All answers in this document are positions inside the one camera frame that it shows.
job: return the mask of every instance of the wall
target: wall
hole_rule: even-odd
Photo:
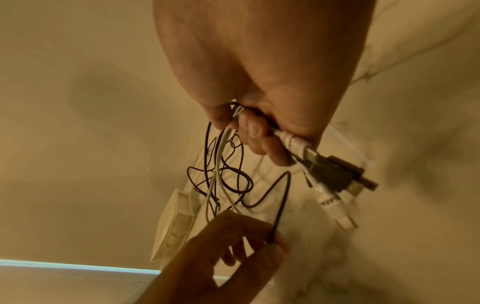
[[[2,1],[0,46],[0,258],[155,268],[206,121],[151,1]]]

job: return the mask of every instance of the marble surface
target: marble surface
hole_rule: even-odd
[[[319,150],[364,165],[380,187],[350,203],[359,228],[343,233],[292,168],[279,229],[293,251],[257,303],[480,302],[478,37],[478,2],[379,1]],[[281,171],[263,160],[249,199]],[[272,221],[283,186],[252,216]]]

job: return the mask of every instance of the person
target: person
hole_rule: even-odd
[[[154,0],[157,35],[180,85],[218,129],[255,154],[292,160],[266,117],[316,148],[363,51],[375,0]],[[233,120],[230,101],[246,107]],[[285,259],[272,227],[224,212],[190,240],[138,303],[249,303]],[[254,239],[246,258],[240,240]],[[218,288],[213,266],[241,263]]]

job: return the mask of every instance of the white plastic device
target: white plastic device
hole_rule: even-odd
[[[151,260],[160,260],[164,269],[187,241],[195,214],[190,193],[175,189],[163,211],[156,230]]]

